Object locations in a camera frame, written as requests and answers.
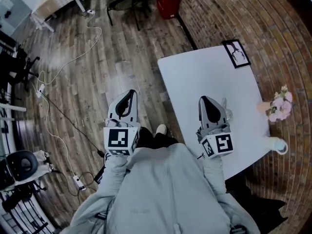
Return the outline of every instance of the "black picture frame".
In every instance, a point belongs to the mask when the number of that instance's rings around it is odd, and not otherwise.
[[[237,65],[237,64],[235,63],[235,60],[233,59],[232,54],[230,53],[230,51],[229,51],[229,49],[228,49],[228,47],[227,47],[227,44],[228,44],[228,43],[232,43],[232,42],[238,42],[238,44],[239,44],[241,50],[243,51],[243,54],[244,54],[245,57],[246,57],[246,63],[240,64],[240,65]],[[240,43],[240,41],[239,41],[238,39],[222,41],[222,44],[223,44],[223,46],[224,46],[226,52],[228,53],[228,55],[229,55],[229,57],[230,57],[230,59],[231,59],[231,61],[232,61],[232,63],[233,63],[234,68],[240,68],[240,67],[243,67],[243,66],[251,65],[251,63],[250,63],[250,61],[249,61],[249,58],[248,58],[248,56],[247,56],[247,54],[246,54],[246,52],[245,52],[245,50],[244,50],[242,44]]]

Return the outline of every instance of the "black cable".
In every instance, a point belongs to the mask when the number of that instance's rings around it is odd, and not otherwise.
[[[0,111],[0,115],[1,115],[1,117],[8,117],[8,115],[6,114],[6,110],[5,109],[3,109],[3,114],[2,114],[2,111]],[[10,154],[11,151],[10,151],[10,147],[9,147],[9,140],[8,140],[8,133],[7,133],[7,131],[9,131],[9,127],[8,127],[8,124],[5,121],[3,121],[3,123],[4,123],[6,145],[8,147],[8,151],[9,151],[9,154]]]
[[[79,131],[83,136],[86,137],[86,139],[97,149],[98,152],[103,152],[103,151],[101,151],[99,148],[97,148],[97,146],[88,138],[88,136],[87,136],[85,133],[83,133],[79,128],[77,128],[77,127],[75,126],[75,124],[70,120],[70,118],[67,117],[67,116],[54,104],[54,102],[52,102],[52,101],[49,99],[49,97],[47,97],[44,93],[41,93],[41,94],[42,94],[49,102],[51,102],[51,103],[57,108],[57,110],[59,110],[59,112],[60,112],[62,115],[64,115],[64,117],[65,117],[66,119],[69,120],[69,122],[73,125],[73,127],[74,127],[77,131]]]
[[[89,188],[89,185],[91,185],[91,184],[94,182],[94,176],[93,176],[93,174],[92,174],[91,172],[84,172],[84,173],[82,173],[78,179],[80,179],[84,174],[91,174],[91,176],[92,176],[92,182],[89,183],[89,184],[87,184],[87,185],[85,185],[85,186],[80,187],[80,188],[78,189],[78,191],[77,191],[77,194],[75,195],[75,194],[73,194],[73,193],[69,190],[68,180],[67,180],[67,177],[65,176],[65,174],[62,173],[61,171],[58,171],[58,170],[54,170],[54,171],[52,171],[52,172],[53,172],[53,173],[62,174],[62,175],[64,176],[64,178],[66,179],[66,187],[67,187],[67,190],[68,190],[68,192],[70,193],[70,195],[71,195],[71,196],[74,196],[74,197],[78,197],[78,196],[79,196],[79,192],[80,192],[82,189],[87,188],[87,187]]]
[[[92,187],[90,187],[90,186],[84,186],[84,188],[90,188],[90,189],[92,189],[93,191],[95,191],[96,192],[96,190],[95,189],[93,189]],[[79,199],[79,193],[81,192],[82,190],[78,190],[78,193],[77,193],[77,198],[78,198],[78,202],[79,202],[79,205],[81,205],[81,202],[80,202],[80,199]]]

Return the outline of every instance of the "framed picture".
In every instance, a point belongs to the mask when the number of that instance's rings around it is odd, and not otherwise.
[[[222,42],[228,53],[234,68],[250,65],[250,61],[239,40],[227,40]]]

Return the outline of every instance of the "power cord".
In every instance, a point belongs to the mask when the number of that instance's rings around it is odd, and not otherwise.
[[[78,198],[79,205],[80,205],[80,199],[79,199],[79,193],[80,193],[80,191],[82,191],[84,188],[90,188],[90,189],[92,189],[93,191],[96,192],[96,190],[95,190],[94,188],[90,187],[90,185],[93,184],[93,182],[94,182],[94,176],[93,176],[93,174],[92,174],[91,172],[84,172],[84,173],[82,173],[82,174],[80,175],[80,177],[78,178],[78,180],[80,180],[81,177],[82,177],[84,174],[90,174],[90,175],[92,176],[92,182],[89,183],[89,184],[87,184],[87,185],[84,185],[84,186],[79,187],[79,189],[77,190],[77,193],[76,193],[76,194],[72,193],[72,192],[69,190],[68,180],[67,180],[67,177],[65,176],[64,173],[62,173],[61,171],[58,171],[58,170],[53,170],[52,172],[53,172],[53,173],[62,174],[62,175],[64,176],[64,178],[66,179],[66,188],[67,188],[69,194],[70,194],[71,196],[74,196],[74,197],[77,197],[77,198]]]
[[[88,138],[88,136],[87,136],[84,132],[82,132],[78,127],[75,126],[75,124],[70,120],[70,118],[69,118],[68,116],[66,116],[66,115],[58,108],[58,106],[56,106],[55,103],[49,99],[48,96],[46,96],[44,93],[41,93],[41,94],[42,94],[50,103],[52,103],[53,106],[55,106],[56,109],[57,109],[66,119],[68,119],[68,121],[72,124],[72,126],[73,126],[77,131],[79,131],[83,136],[86,137],[86,139],[90,142],[90,144],[92,144],[92,145],[96,148],[97,151],[101,151],[101,150],[100,150],[99,148],[97,148],[97,146]]]
[[[1,117],[7,117],[8,115],[6,114],[6,110],[3,108],[3,111],[0,111],[0,115]],[[11,153],[11,150],[10,150],[10,145],[9,145],[9,140],[8,140],[8,124],[6,123],[6,121],[4,120],[3,121],[4,123],[4,132],[5,132],[5,140],[6,140],[6,146],[8,148],[8,151],[9,151],[9,154]]]
[[[60,74],[60,72],[63,70],[63,68],[64,68],[66,65],[68,65],[69,63],[73,62],[74,60],[77,60],[78,58],[80,58],[80,57],[86,55],[86,54],[97,44],[98,40],[100,39],[100,37],[101,37],[101,35],[102,35],[103,30],[102,30],[102,28],[100,28],[100,27],[89,27],[89,26],[88,26],[89,21],[96,15],[95,11],[93,11],[93,13],[94,13],[93,16],[90,17],[90,18],[88,19],[88,21],[87,21],[87,23],[86,23],[86,27],[87,27],[88,29],[99,29],[99,30],[101,31],[101,33],[100,33],[100,35],[98,36],[96,42],[95,42],[85,53],[83,53],[82,55],[80,55],[80,56],[76,57],[75,59],[72,59],[71,61],[69,61],[69,62],[67,62],[66,64],[64,64],[64,65],[62,66],[62,68],[58,71],[58,73],[56,74],[56,76],[55,76],[50,82],[46,82],[46,80],[45,80],[45,72],[42,70],[42,71],[39,73],[39,77],[37,78],[37,79],[38,79],[38,81],[37,81],[37,91],[38,91],[38,82],[40,82],[40,83],[42,83],[42,84],[44,84],[44,85],[50,85],[50,84],[56,79],[56,77]],[[39,79],[42,73],[44,74],[44,76],[43,76],[43,81]]]
[[[60,74],[60,72],[63,70],[63,68],[64,68],[66,65],[68,65],[69,63],[73,62],[74,60],[77,60],[78,58],[80,58],[80,57],[86,55],[86,54],[97,44],[98,40],[100,39],[100,37],[101,37],[101,35],[102,35],[102,29],[101,29],[100,27],[89,27],[89,26],[88,26],[89,21],[96,15],[96,14],[95,14],[95,11],[92,11],[92,10],[89,10],[88,13],[93,14],[93,16],[90,17],[90,18],[87,20],[87,22],[86,22],[86,27],[87,27],[88,29],[99,29],[99,30],[101,31],[101,33],[100,33],[100,35],[98,36],[96,42],[95,42],[85,53],[83,53],[82,55],[80,55],[80,56],[76,57],[75,59],[72,59],[71,61],[69,61],[69,62],[67,62],[66,64],[64,64],[64,65],[62,66],[62,68],[57,72],[57,74],[55,75],[55,77],[54,77],[50,82],[46,82],[46,80],[45,80],[45,72],[42,70],[42,71],[39,73],[39,77],[37,78],[37,86],[36,86],[36,88],[35,88],[35,86],[34,86],[33,83],[32,83],[32,85],[33,85],[33,87],[34,87],[36,93],[39,92],[39,90],[38,90],[38,83],[39,83],[39,82],[42,83],[43,85],[50,85],[50,84],[56,79],[56,77]],[[43,76],[43,81],[39,79],[42,73],[43,73],[43,75],[44,75],[44,76]],[[60,140],[64,143],[65,148],[66,148],[66,153],[67,153],[67,154],[66,154],[67,161],[68,161],[68,163],[69,163],[69,165],[70,165],[70,168],[71,168],[71,170],[72,170],[73,175],[75,176],[75,173],[74,173],[72,164],[71,164],[70,161],[69,161],[69,157],[68,157],[68,147],[67,147],[65,141],[64,141],[61,137],[52,134],[52,133],[49,131],[48,127],[47,127],[47,120],[48,120],[48,115],[49,115],[49,110],[50,110],[50,104],[49,104],[49,101],[46,99],[46,97],[42,96],[42,93],[41,93],[41,97],[48,103],[48,111],[47,111],[47,115],[46,115],[46,118],[45,118],[45,127],[46,127],[48,133],[49,133],[51,136],[60,139]]]

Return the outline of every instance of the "white desk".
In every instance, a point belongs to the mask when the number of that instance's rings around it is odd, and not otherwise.
[[[209,96],[233,112],[234,153],[223,157],[225,179],[241,172],[263,157],[269,149],[262,137],[269,135],[266,117],[256,105],[262,101],[250,66],[234,69],[223,46],[190,51],[158,60],[185,144],[201,149],[196,131],[200,127],[198,101]]]
[[[40,0],[40,2],[31,13],[31,17],[37,28],[42,29],[42,27],[44,26],[47,27],[51,32],[54,32],[54,29],[49,24],[47,24],[45,20],[51,15],[55,17],[54,13],[71,1],[73,0]],[[75,1],[81,11],[85,12],[85,9],[80,0]]]

